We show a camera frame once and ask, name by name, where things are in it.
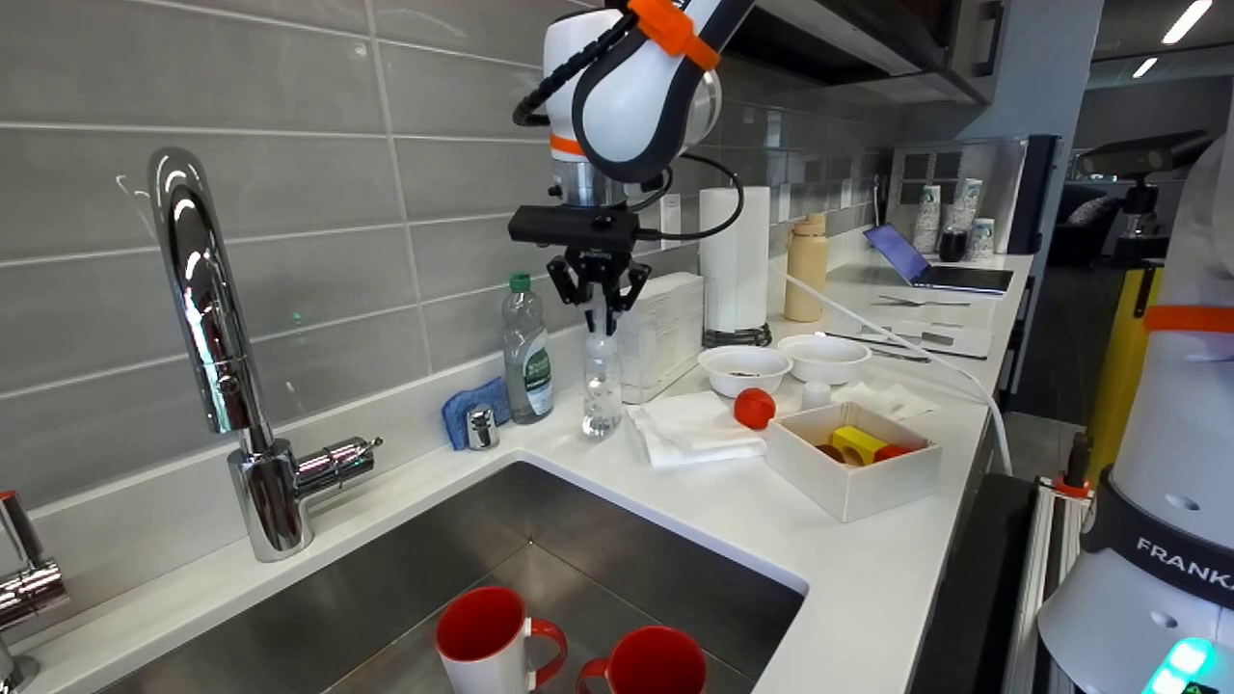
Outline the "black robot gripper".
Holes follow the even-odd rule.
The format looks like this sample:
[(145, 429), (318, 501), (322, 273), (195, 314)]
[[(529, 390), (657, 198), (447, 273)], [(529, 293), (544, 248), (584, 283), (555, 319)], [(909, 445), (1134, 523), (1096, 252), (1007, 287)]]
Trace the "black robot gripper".
[(630, 206), (521, 206), (511, 221), (511, 239), (555, 248), (547, 279), (565, 297), (565, 315), (596, 337), (614, 337), (619, 314), (630, 314), (652, 279), (652, 266), (632, 257), (641, 217)]

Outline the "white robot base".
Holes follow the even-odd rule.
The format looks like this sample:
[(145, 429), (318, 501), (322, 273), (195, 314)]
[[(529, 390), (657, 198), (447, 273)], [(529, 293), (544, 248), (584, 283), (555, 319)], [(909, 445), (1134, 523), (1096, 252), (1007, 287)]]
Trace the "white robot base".
[(1234, 694), (1234, 138), (1193, 166), (1119, 459), (1037, 613), (1082, 694)]

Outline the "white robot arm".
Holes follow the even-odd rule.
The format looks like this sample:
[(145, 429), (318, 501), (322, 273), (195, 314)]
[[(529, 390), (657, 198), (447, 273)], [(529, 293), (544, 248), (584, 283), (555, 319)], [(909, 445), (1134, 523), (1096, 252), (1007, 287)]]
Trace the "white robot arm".
[(605, 0), (544, 30), (544, 81), (515, 125), (547, 131), (565, 190), (561, 206), (521, 206), (511, 234), (555, 248), (551, 287), (592, 332), (614, 337), (652, 279), (632, 257), (652, 239), (641, 202), (609, 202), (603, 187), (672, 190), (672, 161), (718, 125), (723, 49), (750, 10), (751, 0)]

